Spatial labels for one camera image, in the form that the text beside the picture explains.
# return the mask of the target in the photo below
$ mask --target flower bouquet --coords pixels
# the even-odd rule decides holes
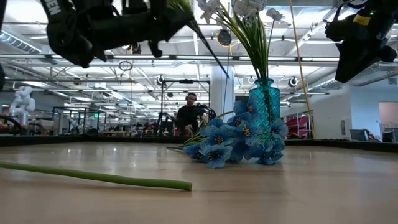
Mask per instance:
[[[266,131],[257,126],[254,121],[261,114],[255,96],[250,96],[247,103],[236,101],[232,112],[236,115],[227,123],[220,116],[212,119],[179,149],[212,169],[243,158],[258,158],[256,163],[268,165],[282,158],[288,129],[281,119],[276,119]]]

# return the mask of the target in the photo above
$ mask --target white wall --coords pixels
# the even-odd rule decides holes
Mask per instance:
[[[331,91],[329,95],[313,95],[310,107],[313,110],[313,124],[317,139],[349,138],[351,129],[351,99],[349,87]],[[291,108],[282,108],[282,116],[301,113],[307,110],[305,104],[292,104]],[[341,120],[345,120],[346,135],[341,134]]]
[[[386,128],[398,125],[398,103],[379,103],[380,120]]]
[[[353,129],[368,129],[381,136],[379,104],[398,102],[398,85],[383,80],[371,85],[351,88],[351,115]]]

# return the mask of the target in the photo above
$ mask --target teal glass vase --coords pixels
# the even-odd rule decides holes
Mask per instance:
[[[264,132],[268,131],[271,124],[276,119],[280,119],[280,90],[271,87],[272,79],[267,79],[267,83],[262,80],[256,80],[257,88],[250,90],[249,95],[256,97],[261,119],[254,123],[259,126]]]

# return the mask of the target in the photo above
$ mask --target person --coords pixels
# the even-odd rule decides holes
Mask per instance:
[[[195,109],[197,96],[188,93],[185,97],[187,104],[181,107],[177,113],[176,126],[180,131],[180,136],[192,135],[198,130],[198,111]]]

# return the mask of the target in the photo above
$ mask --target blue flower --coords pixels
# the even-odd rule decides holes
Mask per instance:
[[[198,160],[198,161],[203,160],[203,155],[200,153],[200,144],[186,146],[182,151],[188,154],[193,160]]]
[[[273,165],[283,157],[281,153],[285,149],[285,142],[281,138],[272,137],[272,144],[264,151],[262,156],[256,163],[264,165]]]
[[[243,101],[235,101],[234,103],[234,112],[236,115],[240,115],[246,112],[249,112],[253,119],[261,118],[259,114],[259,106],[256,102],[257,97],[255,95],[251,95],[248,98],[248,102],[245,103]]]
[[[237,127],[237,126],[241,125],[241,123],[243,121],[245,121],[247,123],[250,123],[253,121],[253,117],[251,116],[251,114],[249,112],[245,112],[245,113],[233,116],[232,118],[230,118],[228,120],[227,124],[230,126]]]
[[[207,137],[200,143],[201,149],[210,146],[228,146],[234,141],[233,130],[228,125],[222,125],[219,128],[210,126],[201,130],[200,134]]]
[[[231,160],[233,162],[241,162],[243,159],[243,155],[247,154],[249,150],[248,146],[244,143],[244,141],[238,141],[233,146],[233,150],[231,153]]]
[[[285,149],[284,139],[272,137],[272,141],[274,142],[272,152],[281,152]]]
[[[276,119],[271,124],[271,134],[275,138],[285,139],[287,133],[289,132],[286,124],[281,119]]]
[[[254,146],[259,143],[258,135],[262,133],[259,126],[253,123],[242,122],[238,127],[233,128],[238,139],[244,140],[247,146]]]
[[[214,127],[219,128],[219,127],[221,127],[221,126],[224,125],[224,124],[225,124],[225,123],[224,123],[224,121],[223,121],[222,119],[215,118],[215,119],[212,119],[212,120],[208,123],[208,126],[209,126],[209,127],[214,126]]]
[[[211,169],[223,168],[225,161],[231,158],[232,146],[210,146],[202,149],[203,157],[207,160],[207,166]]]
[[[272,141],[267,141],[265,144],[251,146],[247,153],[244,155],[244,158],[247,160],[251,158],[260,158],[263,156],[264,151],[270,151],[273,145],[274,143]]]

